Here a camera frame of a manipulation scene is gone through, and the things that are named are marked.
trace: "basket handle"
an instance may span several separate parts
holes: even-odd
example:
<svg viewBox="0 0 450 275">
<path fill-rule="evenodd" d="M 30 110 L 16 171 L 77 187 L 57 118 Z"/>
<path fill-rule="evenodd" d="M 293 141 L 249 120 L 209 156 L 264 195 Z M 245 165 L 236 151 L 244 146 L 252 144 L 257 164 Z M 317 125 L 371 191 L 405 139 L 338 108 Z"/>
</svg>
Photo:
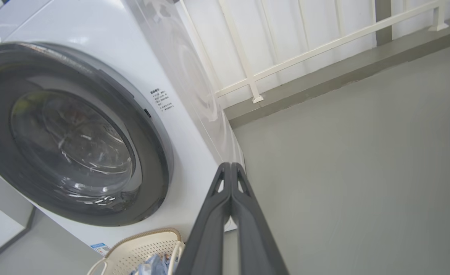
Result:
<svg viewBox="0 0 450 275">
<path fill-rule="evenodd" d="M 174 251 L 172 251 L 171 261 L 169 263 L 169 271 L 167 272 L 167 275 L 173 275 L 174 263 L 176 262 L 177 251 L 179 250 L 179 259 L 181 259 L 182 251 L 184 250 L 184 247 L 186 247 L 186 246 L 184 245 L 183 242 L 177 242 L 176 247 L 174 247 Z"/>
<path fill-rule="evenodd" d="M 103 271 L 101 272 L 101 274 L 104 274 L 104 271 L 106 271 L 106 267 L 108 266 L 108 264 L 106 264 L 106 258 L 102 258 L 99 261 L 97 261 L 94 265 L 92 265 L 91 269 L 89 269 L 89 271 L 87 272 L 87 275 L 93 275 L 94 271 L 96 271 L 96 268 L 101 263 L 104 263 L 104 268 L 103 268 Z"/>
</svg>

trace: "washing machine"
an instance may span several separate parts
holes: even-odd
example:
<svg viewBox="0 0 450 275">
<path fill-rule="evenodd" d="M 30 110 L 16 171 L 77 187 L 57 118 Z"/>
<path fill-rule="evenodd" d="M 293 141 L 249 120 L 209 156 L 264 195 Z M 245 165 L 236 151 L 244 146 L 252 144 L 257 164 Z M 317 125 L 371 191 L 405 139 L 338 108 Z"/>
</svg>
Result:
<svg viewBox="0 0 450 275">
<path fill-rule="evenodd" d="M 244 164 L 175 5 L 0 9 L 0 176 L 102 254 L 157 228 L 187 239 L 218 165 Z"/>
</svg>

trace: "door glass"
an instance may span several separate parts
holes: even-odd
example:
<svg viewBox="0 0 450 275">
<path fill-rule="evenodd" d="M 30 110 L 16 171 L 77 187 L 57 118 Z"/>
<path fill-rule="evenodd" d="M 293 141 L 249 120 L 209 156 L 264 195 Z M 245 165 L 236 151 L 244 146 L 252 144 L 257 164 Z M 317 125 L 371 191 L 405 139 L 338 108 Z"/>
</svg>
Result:
<svg viewBox="0 0 450 275">
<path fill-rule="evenodd" d="M 24 95 L 12 108 L 11 129 L 26 159 L 69 196 L 109 196 L 132 177 L 134 159 L 122 136 L 74 96 L 53 91 Z"/>
</svg>

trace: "laundry basket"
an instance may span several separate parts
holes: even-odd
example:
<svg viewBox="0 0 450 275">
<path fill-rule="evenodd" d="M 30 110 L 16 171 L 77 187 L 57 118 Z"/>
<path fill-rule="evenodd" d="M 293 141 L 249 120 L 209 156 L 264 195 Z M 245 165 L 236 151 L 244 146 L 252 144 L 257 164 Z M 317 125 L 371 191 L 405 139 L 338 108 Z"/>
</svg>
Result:
<svg viewBox="0 0 450 275">
<path fill-rule="evenodd" d="M 181 257 L 184 244 L 181 234 L 174 228 L 163 228 L 141 233 L 118 242 L 110 251 L 89 270 L 87 275 L 93 275 L 95 270 L 104 264 L 101 275 L 129 275 L 137 266 L 149 257 L 159 254 L 171 255 L 169 274 L 172 274 L 176 255 Z"/>
</svg>

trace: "washing machine door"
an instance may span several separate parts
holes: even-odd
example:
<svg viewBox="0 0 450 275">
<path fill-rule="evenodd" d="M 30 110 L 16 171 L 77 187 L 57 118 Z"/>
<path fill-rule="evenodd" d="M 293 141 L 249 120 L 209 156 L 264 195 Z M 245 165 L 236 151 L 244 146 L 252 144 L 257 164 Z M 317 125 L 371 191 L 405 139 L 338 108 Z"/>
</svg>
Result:
<svg viewBox="0 0 450 275">
<path fill-rule="evenodd" d="M 1 44 L 0 175 L 81 223 L 122 226 L 153 214 L 171 179 L 171 146 L 122 82 L 73 49 Z"/>
</svg>

